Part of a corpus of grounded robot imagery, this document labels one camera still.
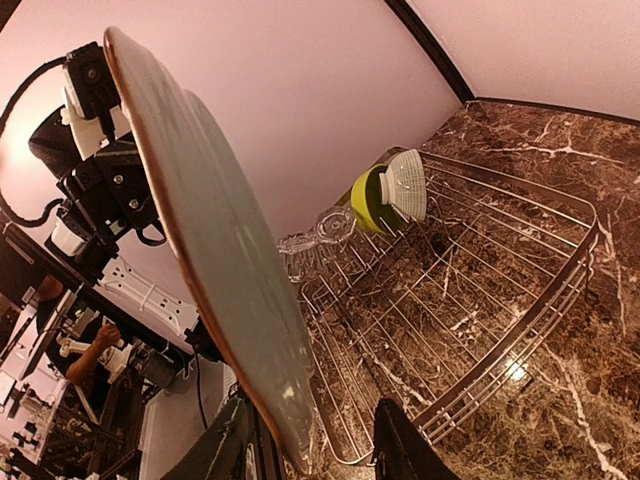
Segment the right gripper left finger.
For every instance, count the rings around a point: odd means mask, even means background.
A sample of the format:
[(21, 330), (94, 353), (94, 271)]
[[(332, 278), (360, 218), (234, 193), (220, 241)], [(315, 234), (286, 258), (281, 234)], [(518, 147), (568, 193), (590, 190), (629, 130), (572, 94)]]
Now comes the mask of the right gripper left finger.
[(258, 479), (255, 422), (248, 401), (226, 402), (212, 425), (162, 480)]

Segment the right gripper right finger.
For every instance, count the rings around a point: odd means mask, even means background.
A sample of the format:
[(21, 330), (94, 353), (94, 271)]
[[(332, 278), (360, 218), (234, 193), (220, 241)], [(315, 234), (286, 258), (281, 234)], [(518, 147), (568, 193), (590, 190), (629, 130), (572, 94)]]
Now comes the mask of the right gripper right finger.
[(376, 479), (448, 478), (448, 468), (389, 398), (375, 409), (373, 457)]

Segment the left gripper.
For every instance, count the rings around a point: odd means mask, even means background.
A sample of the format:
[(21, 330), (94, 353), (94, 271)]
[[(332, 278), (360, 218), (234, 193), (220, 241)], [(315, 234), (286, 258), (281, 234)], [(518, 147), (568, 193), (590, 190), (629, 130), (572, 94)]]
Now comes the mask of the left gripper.
[(55, 154), (56, 186), (65, 195), (56, 216), (74, 235), (108, 250), (127, 232), (151, 247), (165, 243), (137, 145), (119, 139), (83, 160), (75, 148)]

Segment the pale green plate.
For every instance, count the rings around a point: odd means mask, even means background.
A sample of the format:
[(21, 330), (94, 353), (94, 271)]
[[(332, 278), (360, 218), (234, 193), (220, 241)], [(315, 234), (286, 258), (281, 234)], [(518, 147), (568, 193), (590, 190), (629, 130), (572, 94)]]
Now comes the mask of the pale green plate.
[(105, 56), (168, 242), (207, 332), (300, 473), (312, 469), (315, 363), (254, 191), (204, 102), (117, 27)]

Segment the clear ribbed glass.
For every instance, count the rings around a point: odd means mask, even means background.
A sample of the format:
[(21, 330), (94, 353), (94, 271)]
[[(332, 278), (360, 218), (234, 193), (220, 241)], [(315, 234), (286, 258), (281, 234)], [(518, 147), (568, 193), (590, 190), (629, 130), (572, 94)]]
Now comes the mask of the clear ribbed glass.
[(322, 266), (319, 245), (313, 232), (289, 235), (278, 242), (280, 259), (292, 283), (303, 283), (319, 274)]

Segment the clear faceted glass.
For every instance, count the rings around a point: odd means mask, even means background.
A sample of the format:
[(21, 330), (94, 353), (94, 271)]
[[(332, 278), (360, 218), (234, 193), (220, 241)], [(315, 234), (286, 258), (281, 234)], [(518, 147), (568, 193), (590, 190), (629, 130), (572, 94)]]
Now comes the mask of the clear faceted glass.
[(321, 213), (314, 230), (320, 243), (336, 245), (354, 232), (356, 218), (349, 206), (333, 206)]

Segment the lime green bowl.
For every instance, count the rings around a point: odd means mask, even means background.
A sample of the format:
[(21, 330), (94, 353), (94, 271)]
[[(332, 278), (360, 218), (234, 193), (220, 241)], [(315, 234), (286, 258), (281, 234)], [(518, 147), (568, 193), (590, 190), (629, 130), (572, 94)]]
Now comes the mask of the lime green bowl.
[(384, 164), (374, 165), (356, 179), (350, 193), (351, 210), (359, 226), (381, 235), (395, 234), (406, 227), (396, 211), (382, 203), (380, 175), (386, 170)]

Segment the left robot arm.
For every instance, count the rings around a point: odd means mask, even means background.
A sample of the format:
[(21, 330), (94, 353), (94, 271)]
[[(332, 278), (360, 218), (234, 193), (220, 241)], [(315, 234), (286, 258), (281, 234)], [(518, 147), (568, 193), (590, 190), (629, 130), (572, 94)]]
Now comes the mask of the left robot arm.
[(166, 243), (138, 149), (131, 133), (83, 159), (63, 107), (31, 135), (31, 152), (52, 172), (63, 195), (47, 247), (93, 285), (133, 303), (209, 361), (222, 355), (197, 307), (161, 288), (123, 259), (118, 242), (135, 233), (145, 246)]

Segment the light teal checkered bowl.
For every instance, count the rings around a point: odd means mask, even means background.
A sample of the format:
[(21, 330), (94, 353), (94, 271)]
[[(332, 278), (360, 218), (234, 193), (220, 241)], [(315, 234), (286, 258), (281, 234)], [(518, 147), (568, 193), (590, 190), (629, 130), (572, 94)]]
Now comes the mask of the light teal checkered bowl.
[(427, 214), (427, 180), (420, 153), (410, 149), (398, 153), (379, 174), (381, 202), (406, 217), (423, 221)]

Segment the left black frame post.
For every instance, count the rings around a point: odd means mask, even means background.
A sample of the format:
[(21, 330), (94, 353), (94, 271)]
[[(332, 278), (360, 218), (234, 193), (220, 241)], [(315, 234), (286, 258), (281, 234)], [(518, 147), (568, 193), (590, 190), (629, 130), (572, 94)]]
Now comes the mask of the left black frame post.
[(385, 0), (384, 3), (424, 51), (458, 101), (461, 104), (474, 101), (476, 96), (469, 84), (409, 2)]

